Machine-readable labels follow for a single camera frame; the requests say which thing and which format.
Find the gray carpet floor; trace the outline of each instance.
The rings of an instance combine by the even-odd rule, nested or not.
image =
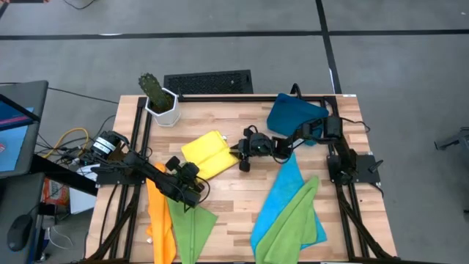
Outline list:
[[[86,0],[68,0],[77,6]],[[330,30],[469,29],[465,0],[323,0]],[[307,0],[97,0],[74,10],[62,0],[11,4],[0,35],[320,30]],[[357,94],[377,158],[385,206],[400,257],[467,263],[468,161],[434,140],[469,126],[469,35],[332,37],[343,93]],[[332,93],[321,37],[224,37],[144,40],[0,40],[0,82],[45,79],[50,86],[109,100],[141,94],[154,73],[251,70],[255,93]],[[116,106],[49,91],[41,135],[95,134]],[[112,127],[112,122],[105,128]],[[78,260],[91,213],[58,226],[75,246],[48,247],[48,263]]]

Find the wooden table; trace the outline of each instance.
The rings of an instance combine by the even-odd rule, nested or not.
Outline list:
[[[337,95],[339,114],[351,120],[362,120],[358,99],[355,96]],[[122,96],[117,109],[114,130],[130,138],[137,107],[138,96]],[[153,149],[150,162],[166,163],[173,155],[181,161],[184,157],[181,146],[212,130],[219,130],[227,136],[229,145],[237,144],[243,137],[243,129],[256,125],[259,131],[274,135],[267,129],[266,119],[273,103],[230,102],[230,103],[181,103],[181,119],[173,128],[161,128],[152,122],[148,145]],[[142,114],[138,144],[141,144],[146,112]],[[364,128],[360,124],[344,123],[344,134],[351,148],[358,153],[370,151]],[[327,233],[328,241],[310,246],[300,253],[300,261],[347,260],[344,233],[339,215],[339,206],[334,185],[329,181],[325,145],[300,146],[295,150],[298,166],[305,180],[312,175],[320,178],[320,187],[314,198],[314,209]],[[249,243],[251,231],[257,215],[272,187],[280,165],[271,157],[252,158],[251,171],[241,172],[237,165],[210,180],[211,192],[207,201],[200,206],[218,216],[217,223],[205,244],[199,258],[201,262],[240,262],[254,261]],[[95,211],[89,227],[86,242],[87,256],[98,246],[104,211],[110,197],[112,186],[100,188]],[[358,201],[363,223],[375,240],[389,254],[396,255],[391,230],[386,216],[381,193],[369,184],[356,184]],[[120,187],[111,202],[104,238],[114,226],[119,201]],[[133,238],[131,262],[153,263],[152,245],[146,240],[145,229],[149,225],[147,213],[148,196],[146,186],[142,186]],[[355,254],[361,256],[357,232],[350,222],[354,240]],[[117,257],[123,255],[125,233],[122,229]]]

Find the plant pot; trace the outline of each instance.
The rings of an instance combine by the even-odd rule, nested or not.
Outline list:
[[[153,116],[156,123],[162,127],[173,127],[174,124],[181,118],[181,112],[179,111],[179,102],[177,101],[177,95],[169,91],[166,88],[162,88],[165,93],[172,96],[174,99],[173,108],[164,113],[155,113],[150,108],[151,101],[147,98],[147,104],[145,104],[145,109]]]

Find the computer monitor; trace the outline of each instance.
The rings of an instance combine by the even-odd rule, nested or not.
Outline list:
[[[0,95],[0,131],[40,122],[40,118],[4,95]]]

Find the orange cloth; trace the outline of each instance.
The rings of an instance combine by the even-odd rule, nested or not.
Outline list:
[[[155,167],[162,172],[166,171],[163,164],[156,163]],[[151,220],[151,228],[147,228],[147,234],[153,239],[153,256],[155,264],[172,263],[176,256],[176,243],[171,231],[171,215],[166,197],[156,188],[155,183],[147,179],[148,189],[148,214]]]

